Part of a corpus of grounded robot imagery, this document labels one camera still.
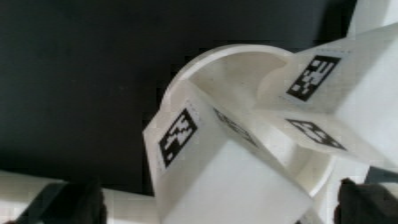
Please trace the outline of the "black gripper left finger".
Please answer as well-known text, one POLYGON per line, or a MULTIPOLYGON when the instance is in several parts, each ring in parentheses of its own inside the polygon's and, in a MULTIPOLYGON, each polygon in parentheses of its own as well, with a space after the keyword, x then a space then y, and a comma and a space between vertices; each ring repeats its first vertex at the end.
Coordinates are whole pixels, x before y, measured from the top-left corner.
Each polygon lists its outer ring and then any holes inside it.
POLYGON ((15 224, 107 224, 107 206, 99 180, 51 183, 15 224))

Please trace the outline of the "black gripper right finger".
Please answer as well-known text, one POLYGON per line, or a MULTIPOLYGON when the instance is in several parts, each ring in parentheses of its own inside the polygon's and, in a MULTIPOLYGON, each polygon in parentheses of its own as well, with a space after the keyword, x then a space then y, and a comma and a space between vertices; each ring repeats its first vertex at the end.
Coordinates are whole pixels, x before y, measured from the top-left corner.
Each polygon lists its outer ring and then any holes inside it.
POLYGON ((381 184, 342 180, 335 224, 398 224, 398 197, 381 184))

